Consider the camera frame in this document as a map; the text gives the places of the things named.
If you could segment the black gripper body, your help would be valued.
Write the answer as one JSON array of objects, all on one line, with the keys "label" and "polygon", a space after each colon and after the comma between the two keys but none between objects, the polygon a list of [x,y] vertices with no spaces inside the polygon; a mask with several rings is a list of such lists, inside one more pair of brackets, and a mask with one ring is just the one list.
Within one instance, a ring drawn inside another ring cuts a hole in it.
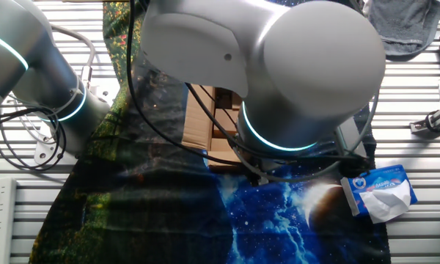
[{"label": "black gripper body", "polygon": [[251,167],[254,167],[256,170],[264,172],[261,167],[262,160],[260,158],[257,158],[256,156],[252,155],[250,152],[244,149],[241,149],[241,157],[243,159],[242,163],[246,162],[246,164],[243,166],[248,170],[248,172],[246,173],[246,178],[252,186],[263,186],[274,182],[273,180],[262,177],[250,170]]}]

